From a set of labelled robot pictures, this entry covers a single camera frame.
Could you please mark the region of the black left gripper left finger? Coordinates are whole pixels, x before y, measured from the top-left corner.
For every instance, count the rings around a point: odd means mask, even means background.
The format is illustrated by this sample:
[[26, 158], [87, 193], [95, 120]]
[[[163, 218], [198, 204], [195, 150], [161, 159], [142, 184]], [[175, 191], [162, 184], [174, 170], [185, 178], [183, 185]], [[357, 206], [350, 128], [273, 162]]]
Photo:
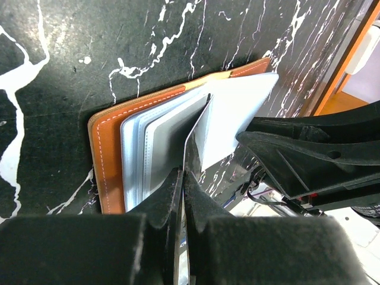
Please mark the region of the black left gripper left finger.
[[2, 284], [176, 284], [180, 169], [125, 214], [16, 217], [1, 224]]

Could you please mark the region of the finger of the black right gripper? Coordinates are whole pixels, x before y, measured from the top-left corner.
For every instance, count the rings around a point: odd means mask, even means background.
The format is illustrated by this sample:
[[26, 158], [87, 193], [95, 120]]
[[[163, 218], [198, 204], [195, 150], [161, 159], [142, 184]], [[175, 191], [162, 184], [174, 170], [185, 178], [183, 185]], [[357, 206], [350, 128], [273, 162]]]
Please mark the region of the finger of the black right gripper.
[[379, 102], [322, 116], [253, 118], [249, 132], [266, 132], [313, 143], [365, 143], [379, 140]]
[[289, 200], [313, 208], [379, 202], [379, 141], [331, 144], [248, 131], [237, 140], [259, 161], [254, 178]]

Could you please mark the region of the orange leather card holder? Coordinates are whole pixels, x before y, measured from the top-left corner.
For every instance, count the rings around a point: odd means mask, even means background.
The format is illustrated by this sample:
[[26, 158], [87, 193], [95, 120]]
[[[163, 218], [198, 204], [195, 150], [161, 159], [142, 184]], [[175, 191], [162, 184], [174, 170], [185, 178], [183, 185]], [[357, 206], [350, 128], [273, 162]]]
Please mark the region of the orange leather card holder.
[[278, 80], [269, 64], [265, 57], [93, 115], [87, 128], [102, 213], [135, 208], [190, 148], [199, 172], [231, 155]]

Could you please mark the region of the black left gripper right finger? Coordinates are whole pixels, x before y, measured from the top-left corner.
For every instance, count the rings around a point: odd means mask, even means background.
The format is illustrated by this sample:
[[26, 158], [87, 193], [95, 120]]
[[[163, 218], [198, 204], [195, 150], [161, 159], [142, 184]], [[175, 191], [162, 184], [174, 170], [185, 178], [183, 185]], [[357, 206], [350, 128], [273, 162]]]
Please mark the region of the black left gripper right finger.
[[236, 217], [183, 180], [190, 284], [367, 284], [329, 217]]

